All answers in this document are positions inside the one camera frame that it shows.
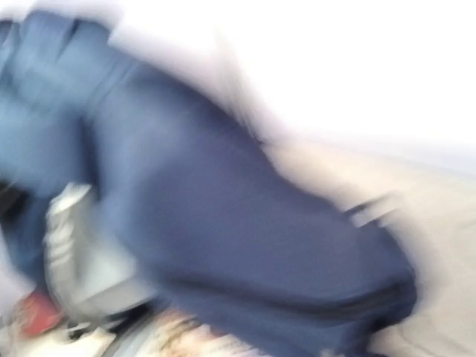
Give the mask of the navy blue student backpack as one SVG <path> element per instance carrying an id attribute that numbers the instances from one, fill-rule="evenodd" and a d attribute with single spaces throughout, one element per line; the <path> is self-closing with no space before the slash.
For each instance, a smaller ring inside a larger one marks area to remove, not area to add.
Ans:
<path id="1" fill-rule="evenodd" d="M 393 232 L 282 177 L 231 113 L 109 35 L 46 10 L 1 21 L 1 230 L 17 269 L 45 287 L 54 208 L 91 188 L 57 233 L 125 248 L 147 304 L 185 316 L 168 352 L 210 327 L 267 356 L 368 356 L 417 302 Z"/>

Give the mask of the purple picture card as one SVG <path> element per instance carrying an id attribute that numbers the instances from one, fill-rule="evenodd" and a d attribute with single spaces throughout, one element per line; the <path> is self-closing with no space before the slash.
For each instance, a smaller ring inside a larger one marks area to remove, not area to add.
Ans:
<path id="1" fill-rule="evenodd" d="M 245 347 L 231 335 L 186 315 L 147 314 L 107 335 L 95 356 L 239 356 Z"/>

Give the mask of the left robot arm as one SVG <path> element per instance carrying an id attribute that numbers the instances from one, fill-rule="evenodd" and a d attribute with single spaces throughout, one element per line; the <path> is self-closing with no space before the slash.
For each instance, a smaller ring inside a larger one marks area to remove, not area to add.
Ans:
<path id="1" fill-rule="evenodd" d="M 47 226 L 49 287 L 73 321 L 103 326 L 153 299 L 135 259 L 99 226 L 89 186 L 70 184 L 53 199 Z"/>

